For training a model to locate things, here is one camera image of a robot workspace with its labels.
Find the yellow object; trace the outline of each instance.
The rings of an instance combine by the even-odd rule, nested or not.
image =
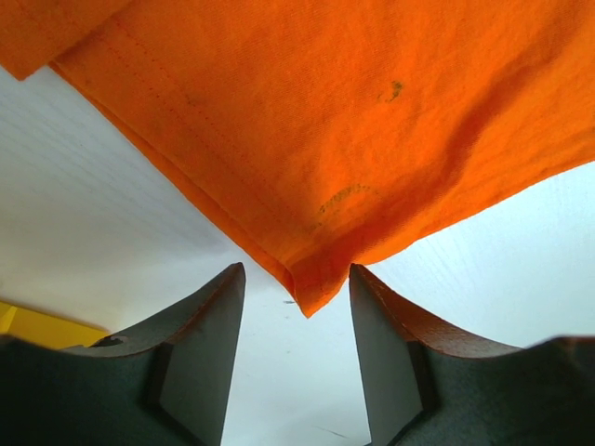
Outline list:
[[[0,335],[47,348],[88,347],[109,333],[79,322],[0,302]]]

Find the orange cloth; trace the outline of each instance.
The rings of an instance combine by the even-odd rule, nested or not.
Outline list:
[[[307,315],[595,159],[592,0],[139,0],[53,67]]]

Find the orange fabric flap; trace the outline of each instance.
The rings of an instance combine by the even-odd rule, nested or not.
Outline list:
[[[145,0],[54,67],[311,315],[595,159],[591,0]]]
[[[130,0],[6,0],[0,65],[24,79],[97,28]]]

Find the white surface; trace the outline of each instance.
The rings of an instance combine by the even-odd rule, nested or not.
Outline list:
[[[595,334],[595,164],[415,243],[372,270],[496,340]],[[369,439],[346,289],[306,321],[52,71],[0,72],[0,296],[118,330],[232,262],[248,284],[225,446]]]

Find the orange shirt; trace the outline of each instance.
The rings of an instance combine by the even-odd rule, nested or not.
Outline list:
[[[591,0],[44,3],[2,7],[0,62],[53,60],[307,315],[595,160]]]

